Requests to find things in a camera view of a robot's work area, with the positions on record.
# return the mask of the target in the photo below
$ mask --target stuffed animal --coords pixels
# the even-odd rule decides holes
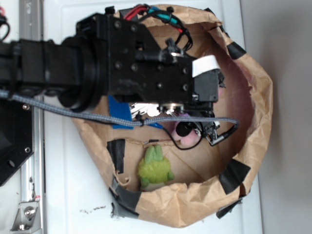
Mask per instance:
[[[219,87],[218,89],[218,96],[220,97],[223,92],[223,87]],[[185,114],[179,114],[179,116],[184,116],[187,117],[189,116],[187,113]],[[201,138],[200,134],[196,132],[195,130],[191,130],[186,134],[178,134],[176,132],[176,128],[180,122],[175,123],[174,130],[171,132],[172,137],[174,138],[175,141],[180,141],[181,145],[184,147],[190,147],[192,145],[195,145],[199,139]]]
[[[141,178],[141,189],[152,191],[165,185],[175,178],[171,171],[170,161],[163,156],[160,145],[150,146],[145,157],[138,165],[138,175]]]

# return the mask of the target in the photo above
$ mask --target pink plush toy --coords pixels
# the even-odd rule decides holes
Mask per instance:
[[[221,96],[222,94],[222,91],[223,89],[221,87],[219,87],[219,90],[218,90],[218,95],[219,97]],[[180,114],[179,116],[189,116],[188,114]],[[185,147],[190,147],[190,146],[193,146],[195,145],[199,139],[201,138],[200,134],[197,134],[195,130],[191,130],[190,133],[188,133],[187,135],[184,136],[184,134],[178,134],[176,132],[176,128],[178,126],[180,122],[176,122],[175,123],[175,128],[174,130],[172,131],[172,136],[174,138],[175,141],[180,141],[181,145],[182,146],[185,146]]]

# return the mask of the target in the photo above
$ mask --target black wire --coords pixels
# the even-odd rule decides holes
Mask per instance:
[[[8,23],[4,23],[7,27],[8,27],[8,31],[6,32],[6,34],[4,35],[4,37],[2,39],[0,39],[0,42],[3,42],[4,39],[7,38],[7,36],[10,33],[10,25]]]
[[[193,145],[193,146],[191,146],[191,147],[189,147],[189,148],[181,148],[180,146],[178,146],[177,142],[174,140],[173,136],[172,136],[171,133],[168,131],[168,129],[166,129],[165,127],[163,127],[162,129],[167,133],[167,135],[170,137],[170,139],[172,140],[172,142],[174,143],[174,145],[175,145],[179,150],[190,150],[190,149],[193,149],[193,148],[195,148],[197,145],[199,145],[200,142],[201,142],[201,140],[203,139],[203,137],[202,137],[202,136],[203,136],[203,131],[201,130],[201,131],[200,131],[200,134],[201,134],[200,139],[199,139],[199,141],[198,141],[195,145]]]
[[[157,16],[158,14],[167,15],[167,16],[169,16],[170,19],[175,19],[175,20],[177,21],[177,23],[172,23],[170,20],[167,20],[167,19],[163,19],[163,18],[161,18],[161,17],[158,17],[158,16]],[[174,16],[173,14],[171,14],[171,13],[169,13],[169,12],[167,12],[167,11],[158,10],[158,11],[153,11],[153,12],[151,12],[151,13],[148,13],[148,14],[144,15],[144,16],[141,17],[138,21],[139,21],[139,22],[142,22],[142,21],[144,21],[145,19],[147,19],[147,18],[149,18],[149,17],[154,17],[154,18],[156,18],[156,19],[158,19],[158,20],[161,20],[163,23],[167,23],[167,24],[169,24],[169,25],[171,25],[171,26],[173,26],[173,27],[175,27],[175,28],[180,28],[180,29],[182,29],[182,30],[183,30],[183,33],[180,33],[180,35],[179,35],[178,39],[176,40],[175,44],[177,44],[177,43],[181,40],[181,37],[182,37],[183,35],[186,35],[187,38],[188,38],[188,42],[187,42],[186,45],[183,47],[183,50],[184,50],[184,51],[188,51],[189,49],[191,49],[191,47],[193,46],[192,37],[191,37],[189,31],[187,30],[187,28],[184,27],[182,21],[181,21],[178,17]]]

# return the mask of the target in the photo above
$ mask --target gray braided cable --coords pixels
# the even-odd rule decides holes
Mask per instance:
[[[0,98],[2,99],[8,99],[9,97],[9,91],[6,90],[0,90]],[[67,117],[73,117],[73,118],[82,118],[87,120],[95,120],[95,121],[103,121],[113,124],[119,124],[123,126],[128,127],[138,127],[143,125],[150,125],[153,123],[160,123],[160,122],[214,122],[214,121],[226,121],[234,124],[239,124],[239,121],[233,118],[228,117],[217,117],[217,118],[211,118],[211,117],[156,117],[153,119],[146,119],[143,122],[141,121],[129,121],[124,120],[116,117],[111,116],[104,116],[99,114],[93,114],[93,113],[76,113],[72,110],[60,108],[48,103],[45,103],[43,101],[36,100],[31,97],[23,97],[17,94],[12,95],[12,100],[22,102],[31,106],[38,107],[40,109],[43,109],[45,111],[49,111],[55,114],[67,116]]]

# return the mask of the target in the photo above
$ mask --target blue object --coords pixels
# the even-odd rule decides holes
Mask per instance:
[[[160,9],[157,8],[157,7],[152,7],[152,8],[148,11],[148,13],[152,13],[152,12],[157,11],[157,10],[159,11]],[[174,23],[174,24],[177,23],[177,20],[176,20],[176,19],[173,19],[173,18],[170,19],[170,17],[169,17],[168,15],[165,15],[165,14],[157,14],[157,16],[160,17],[160,18],[162,18],[162,19],[164,19],[164,20],[170,20],[170,22],[172,22],[172,23]]]
[[[127,102],[117,102],[113,96],[108,96],[109,113],[112,117],[121,118],[132,121],[130,107]],[[123,126],[119,124],[112,125],[114,129],[133,129],[133,127]]]
[[[163,129],[163,126],[159,123],[151,123],[148,126],[154,127],[154,128],[159,128],[159,129]]]

